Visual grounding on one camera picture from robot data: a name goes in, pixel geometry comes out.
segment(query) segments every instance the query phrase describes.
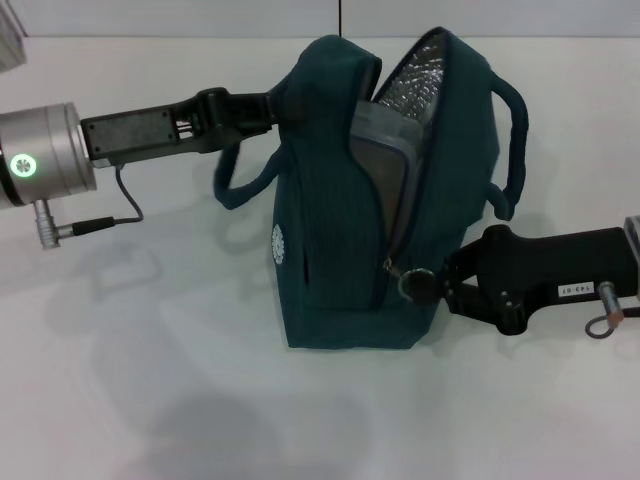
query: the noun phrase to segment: black cable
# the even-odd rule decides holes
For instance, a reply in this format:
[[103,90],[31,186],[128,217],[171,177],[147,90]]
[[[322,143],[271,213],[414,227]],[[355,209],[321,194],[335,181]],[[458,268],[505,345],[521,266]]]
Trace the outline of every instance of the black cable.
[[124,168],[124,165],[118,165],[116,167],[116,182],[118,183],[118,187],[120,187],[120,191],[127,198],[127,200],[129,200],[129,203],[131,204],[133,209],[136,211],[138,216],[133,218],[119,218],[116,220],[116,225],[122,225],[123,223],[138,223],[144,220],[144,213],[142,213],[142,209],[138,206],[136,201],[133,199],[133,197],[127,190],[127,188],[124,186],[124,183],[122,183],[122,176],[120,172],[122,171],[123,168]]
[[[640,318],[640,307],[623,308],[622,312],[624,313],[625,318]],[[593,333],[591,331],[591,327],[593,327],[596,323],[605,321],[606,319],[607,319],[607,316],[603,315],[601,317],[596,317],[593,320],[588,321],[587,324],[584,326],[585,333],[589,337],[595,338],[596,340],[602,340],[604,338],[610,337],[611,334],[613,333],[613,330],[614,330],[613,328],[607,329],[607,331],[604,333]]]

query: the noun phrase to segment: silver insulated lining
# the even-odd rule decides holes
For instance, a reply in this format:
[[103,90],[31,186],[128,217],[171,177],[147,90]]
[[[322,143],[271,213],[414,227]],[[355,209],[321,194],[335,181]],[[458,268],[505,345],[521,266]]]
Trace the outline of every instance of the silver insulated lining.
[[430,38],[392,80],[378,103],[418,121],[430,130],[444,72],[445,35]]

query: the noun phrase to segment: silver connector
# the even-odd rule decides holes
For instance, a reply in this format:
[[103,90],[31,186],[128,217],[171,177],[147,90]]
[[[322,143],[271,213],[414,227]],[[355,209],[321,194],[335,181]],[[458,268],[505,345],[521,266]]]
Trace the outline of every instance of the silver connector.
[[60,246],[56,224],[53,221],[49,204],[46,200],[36,200],[33,202],[33,209],[36,212],[36,227],[40,236],[42,248],[50,250]]
[[620,322],[624,320],[624,312],[622,311],[622,307],[620,307],[618,295],[616,295],[613,283],[602,282],[598,285],[598,295],[604,305],[604,311],[607,314],[607,323],[609,324],[609,328],[617,328]]

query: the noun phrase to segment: white label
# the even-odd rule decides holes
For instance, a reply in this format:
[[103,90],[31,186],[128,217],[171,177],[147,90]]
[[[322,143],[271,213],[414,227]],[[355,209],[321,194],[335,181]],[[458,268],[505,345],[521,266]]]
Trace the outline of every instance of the white label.
[[560,285],[558,287],[558,296],[573,297],[574,295],[587,295],[589,293],[595,293],[593,282],[574,283],[571,285]]

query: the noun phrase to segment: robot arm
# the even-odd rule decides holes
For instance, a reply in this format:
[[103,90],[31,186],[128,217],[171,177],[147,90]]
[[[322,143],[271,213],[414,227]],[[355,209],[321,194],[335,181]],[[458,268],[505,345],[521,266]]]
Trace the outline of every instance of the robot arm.
[[[640,218],[624,228],[529,239],[506,225],[485,230],[482,238],[455,252],[435,275],[425,270],[399,278],[401,293],[420,305],[444,298],[452,313],[519,335],[541,308],[602,300],[609,331],[638,309],[622,309],[618,296],[638,295]],[[477,278],[477,286],[465,283]]]
[[[186,152],[209,153],[266,133],[276,123],[269,94],[214,88],[173,105],[80,121],[71,103],[0,115],[0,209],[33,204],[44,249],[142,212],[120,178],[127,163]],[[105,217],[56,226],[48,200],[96,189],[94,168],[113,166],[137,218]]]

